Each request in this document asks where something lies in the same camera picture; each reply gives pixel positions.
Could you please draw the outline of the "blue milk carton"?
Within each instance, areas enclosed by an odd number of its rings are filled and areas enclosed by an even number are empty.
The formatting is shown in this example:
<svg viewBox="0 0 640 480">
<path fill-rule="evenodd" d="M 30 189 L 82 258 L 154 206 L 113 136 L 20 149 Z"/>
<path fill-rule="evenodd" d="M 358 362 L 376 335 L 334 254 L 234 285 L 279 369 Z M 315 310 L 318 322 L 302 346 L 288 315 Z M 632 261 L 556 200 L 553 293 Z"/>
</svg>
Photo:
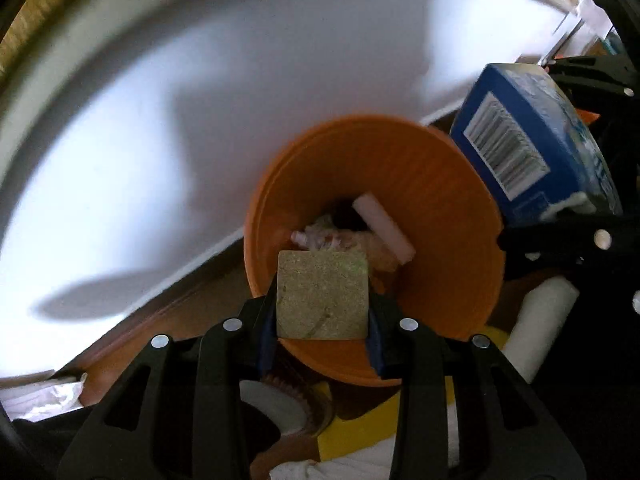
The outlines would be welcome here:
<svg viewBox="0 0 640 480">
<path fill-rule="evenodd" d="M 450 136 L 507 226 L 549 222 L 564 209 L 623 212 L 596 139 L 538 65 L 486 65 Z"/>
</svg>

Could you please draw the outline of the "white paper roll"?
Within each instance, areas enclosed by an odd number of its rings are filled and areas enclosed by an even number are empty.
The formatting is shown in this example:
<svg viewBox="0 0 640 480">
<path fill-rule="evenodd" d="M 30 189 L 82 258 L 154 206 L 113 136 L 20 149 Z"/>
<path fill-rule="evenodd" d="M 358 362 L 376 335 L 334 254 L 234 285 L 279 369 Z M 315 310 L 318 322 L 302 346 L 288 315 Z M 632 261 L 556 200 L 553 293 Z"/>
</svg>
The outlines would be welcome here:
<svg viewBox="0 0 640 480">
<path fill-rule="evenodd" d="M 370 230 L 375 233 L 394 254 L 400 264 L 410 262 L 416 250 L 401 231 L 395 220 L 387 213 L 382 204 L 371 193 L 360 195 L 352 206 Z"/>
</svg>

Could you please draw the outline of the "white tissue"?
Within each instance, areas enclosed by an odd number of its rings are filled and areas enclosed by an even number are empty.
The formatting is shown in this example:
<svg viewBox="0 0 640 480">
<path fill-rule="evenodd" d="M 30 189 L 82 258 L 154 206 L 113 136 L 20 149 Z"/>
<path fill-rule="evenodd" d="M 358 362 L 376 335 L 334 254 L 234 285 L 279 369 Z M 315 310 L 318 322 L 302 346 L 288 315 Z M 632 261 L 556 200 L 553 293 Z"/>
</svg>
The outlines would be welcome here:
<svg viewBox="0 0 640 480">
<path fill-rule="evenodd" d="M 400 267 L 400 261 L 378 234 L 339 230 L 327 214 L 301 231 L 293 231 L 290 240 L 298 248 L 307 250 L 359 250 L 366 255 L 371 271 L 392 273 Z"/>
</svg>

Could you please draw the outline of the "orange trash bin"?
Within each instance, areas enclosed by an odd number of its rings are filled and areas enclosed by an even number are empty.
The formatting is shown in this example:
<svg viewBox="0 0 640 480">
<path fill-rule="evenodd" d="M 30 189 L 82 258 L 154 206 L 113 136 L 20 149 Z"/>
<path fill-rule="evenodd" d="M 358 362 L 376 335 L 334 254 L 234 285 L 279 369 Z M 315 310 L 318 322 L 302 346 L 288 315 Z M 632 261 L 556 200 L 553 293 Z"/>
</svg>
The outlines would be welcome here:
<svg viewBox="0 0 640 480">
<path fill-rule="evenodd" d="M 339 203 L 358 207 L 399 262 L 384 286 L 404 315 L 457 340 L 484 327 L 504 269 L 498 207 L 449 136 L 380 115 L 318 125 L 265 171 L 244 226 L 255 296 L 268 292 L 292 234 Z"/>
</svg>

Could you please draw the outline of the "white plastic bottle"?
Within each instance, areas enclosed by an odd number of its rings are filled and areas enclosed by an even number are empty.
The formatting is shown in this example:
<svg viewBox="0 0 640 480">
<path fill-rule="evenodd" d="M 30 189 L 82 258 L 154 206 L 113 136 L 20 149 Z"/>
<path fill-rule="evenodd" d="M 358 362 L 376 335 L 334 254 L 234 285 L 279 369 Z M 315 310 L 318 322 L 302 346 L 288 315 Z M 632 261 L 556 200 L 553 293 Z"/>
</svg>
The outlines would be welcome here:
<svg viewBox="0 0 640 480">
<path fill-rule="evenodd" d="M 529 384 L 533 381 L 579 296 L 566 278 L 542 282 L 522 302 L 502 352 Z"/>
</svg>

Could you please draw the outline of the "yellow white object on floor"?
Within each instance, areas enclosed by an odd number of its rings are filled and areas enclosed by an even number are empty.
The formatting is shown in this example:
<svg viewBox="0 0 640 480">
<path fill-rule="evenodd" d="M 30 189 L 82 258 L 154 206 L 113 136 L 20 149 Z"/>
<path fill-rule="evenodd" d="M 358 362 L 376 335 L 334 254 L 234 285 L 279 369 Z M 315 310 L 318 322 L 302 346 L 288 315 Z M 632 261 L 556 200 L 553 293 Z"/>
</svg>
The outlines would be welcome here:
<svg viewBox="0 0 640 480">
<path fill-rule="evenodd" d="M 335 416 L 318 437 L 318 460 L 275 466 L 270 479 L 388 479 L 399 416 L 400 393 L 351 420 Z"/>
</svg>

